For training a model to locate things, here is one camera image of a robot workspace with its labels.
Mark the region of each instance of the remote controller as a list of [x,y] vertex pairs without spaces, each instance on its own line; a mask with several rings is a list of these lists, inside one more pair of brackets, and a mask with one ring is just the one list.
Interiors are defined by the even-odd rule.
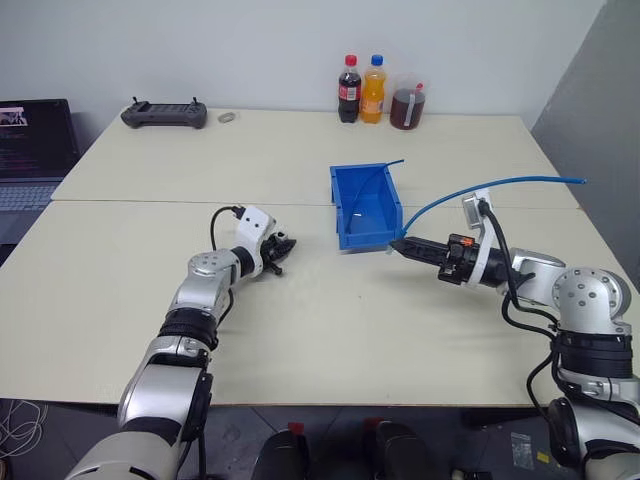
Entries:
[[202,128],[207,122],[207,107],[193,97],[193,102],[182,104],[139,102],[133,97],[133,105],[120,118],[131,128],[143,125],[184,125]]

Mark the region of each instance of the bottle label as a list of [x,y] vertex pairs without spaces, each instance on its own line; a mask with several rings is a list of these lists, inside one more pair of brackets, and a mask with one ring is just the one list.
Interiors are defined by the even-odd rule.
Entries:
[[340,85],[338,88],[338,97],[340,100],[360,100],[360,85],[357,87],[345,87]]
[[382,112],[382,101],[363,100],[361,103],[362,112],[364,113],[380,113]]

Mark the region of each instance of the wire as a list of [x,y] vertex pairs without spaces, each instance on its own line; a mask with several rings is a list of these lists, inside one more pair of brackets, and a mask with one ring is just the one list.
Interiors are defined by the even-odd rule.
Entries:
[[222,207],[219,208],[218,210],[216,210],[216,213],[213,214],[213,217],[211,217],[211,225],[209,226],[209,235],[211,236],[211,248],[215,251],[217,250],[216,248],[216,234],[215,234],[215,224],[216,224],[216,219],[218,218],[218,215],[220,215],[222,212],[226,211],[226,210],[231,210],[233,211],[233,209],[236,207]]
[[544,370],[547,367],[547,365],[549,365],[553,361],[553,355],[554,355],[553,352],[549,352],[549,355],[547,355],[547,358],[545,358],[542,361],[542,363],[540,363],[540,365],[538,365],[536,368],[531,370],[531,373],[527,377],[527,393],[529,394],[531,403],[533,403],[533,406],[536,407],[536,410],[538,410],[538,413],[540,414],[540,416],[544,418],[545,422],[547,423],[550,423],[549,417],[544,412],[544,410],[540,406],[540,403],[538,402],[538,399],[533,393],[533,379],[536,378],[536,375],[538,375],[542,370]]
[[469,192],[473,192],[475,190],[479,190],[481,188],[489,188],[489,187],[494,187],[496,185],[504,185],[506,183],[520,183],[520,182],[555,182],[555,183],[573,183],[573,184],[579,184],[579,185],[587,183],[587,181],[584,178],[545,177],[545,176],[540,176],[540,175],[529,175],[529,176],[525,176],[525,177],[503,178],[501,180],[494,180],[492,182],[481,183],[481,184],[475,185],[473,187],[465,188],[465,189],[459,190],[457,192],[450,193],[449,195],[446,195],[446,196],[436,200],[435,202],[431,202],[429,205],[425,205],[424,207],[422,207],[406,223],[406,225],[402,229],[402,232],[400,233],[400,238],[404,238],[405,237],[405,235],[407,234],[407,231],[409,230],[411,225],[413,225],[413,222],[415,222],[418,218],[420,218],[424,213],[428,212],[433,207],[437,207],[441,203],[444,203],[444,202],[446,202],[448,200],[451,200],[452,198],[459,197],[460,195],[464,195],[465,193],[469,193]]
[[369,183],[369,181],[372,178],[374,178],[376,175],[378,175],[380,172],[383,172],[385,168],[390,167],[391,165],[395,165],[396,163],[403,163],[403,162],[404,162],[404,159],[395,160],[393,162],[380,165],[376,170],[371,172],[371,174],[365,179],[364,182],[362,182],[362,184],[360,185],[360,188],[358,189],[358,192],[353,197],[353,203],[351,204],[351,213],[347,215],[347,224],[344,227],[345,232],[351,233],[351,219],[353,218],[353,215],[356,213],[356,204],[358,203],[358,199],[360,198],[360,194],[362,193],[362,190],[364,189],[365,185]]
[[178,471],[180,471],[180,469],[182,468],[182,465],[184,465],[184,462],[187,459],[187,456],[189,455],[189,450],[191,450],[191,443],[192,442],[188,442],[184,446],[184,450],[180,454],[180,459],[178,460]]
[[[26,421],[17,427],[12,427],[11,420],[14,413],[22,406],[27,405],[37,412],[35,420]],[[42,438],[42,424],[47,418],[49,407],[39,407],[35,403],[26,400],[16,402],[12,400],[9,404],[9,413],[0,422],[0,459],[7,457],[19,457],[29,453],[38,446]],[[16,445],[7,448],[10,442]]]
[[535,327],[533,325],[528,325],[526,323],[516,322],[514,319],[512,319],[509,316],[510,303],[513,303],[513,299],[511,297],[511,293],[507,292],[507,294],[504,297],[504,300],[502,301],[502,318],[504,318],[509,325],[511,325],[512,327],[520,328],[521,330],[527,330],[529,332],[539,333],[540,335],[544,335],[545,337],[547,337],[549,340],[555,341],[556,339],[555,335],[553,335],[553,333],[551,333],[549,330],[545,330],[540,327]]
[[224,313],[220,317],[220,320],[218,321],[218,327],[222,325],[222,321],[226,318],[227,314],[231,311],[232,308],[233,308],[233,292],[231,291],[231,289],[229,289],[229,305],[227,306],[227,309],[224,311]]
[[207,480],[207,449],[204,444],[204,430],[198,436],[198,479]]
[[498,240],[500,251],[502,252],[502,256],[504,257],[505,270],[507,274],[507,285],[509,287],[509,293],[511,294],[511,303],[513,303],[513,306],[516,307],[516,309],[521,312],[533,313],[535,315],[540,315],[542,317],[545,317],[547,320],[553,323],[553,326],[555,328],[555,326],[558,325],[558,319],[554,317],[551,313],[545,312],[544,310],[541,310],[539,308],[529,308],[529,307],[523,307],[522,305],[520,305],[520,300],[518,299],[518,288],[520,285],[522,285],[522,283],[535,277],[535,274],[533,275],[530,274],[530,276],[525,275],[524,277],[522,277],[522,281],[520,284],[516,282],[514,271],[513,271],[513,268],[511,267],[512,265],[511,253],[509,252],[507,240],[504,236],[502,227],[500,226],[500,222],[498,222],[497,217],[491,211],[491,207],[489,207],[489,204],[484,200],[481,200],[478,203],[478,210],[480,211],[481,215],[486,216],[489,219],[489,221],[491,222],[491,225],[493,226],[493,229],[495,230],[496,239]]

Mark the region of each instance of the blue plastic bin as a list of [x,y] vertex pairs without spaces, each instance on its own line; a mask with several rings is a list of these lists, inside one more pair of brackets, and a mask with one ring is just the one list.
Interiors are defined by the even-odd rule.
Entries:
[[329,171],[340,250],[384,248],[400,236],[402,205],[385,163],[340,165]]

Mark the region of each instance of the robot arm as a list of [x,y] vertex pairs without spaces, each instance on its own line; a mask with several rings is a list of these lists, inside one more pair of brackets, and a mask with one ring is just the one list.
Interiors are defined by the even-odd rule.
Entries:
[[180,457],[204,429],[213,383],[207,367],[232,305],[230,287],[265,266],[277,273],[274,262],[295,245],[255,207],[242,210],[239,220],[234,248],[189,260],[160,332],[122,395],[120,431],[96,444],[68,480],[176,478]]
[[556,258],[519,249],[505,256],[490,248],[495,232],[479,207],[482,200],[487,208],[488,192],[463,199],[468,225],[482,230],[481,244],[452,234],[446,245],[409,237],[392,247],[439,266],[438,278],[457,285],[480,283],[507,294],[511,274],[521,281],[520,301],[559,311],[552,326],[551,370],[566,396],[553,400],[545,417],[553,455],[588,479],[640,478],[640,379],[632,372],[631,326],[622,321],[631,299],[628,286],[604,270],[568,268]]

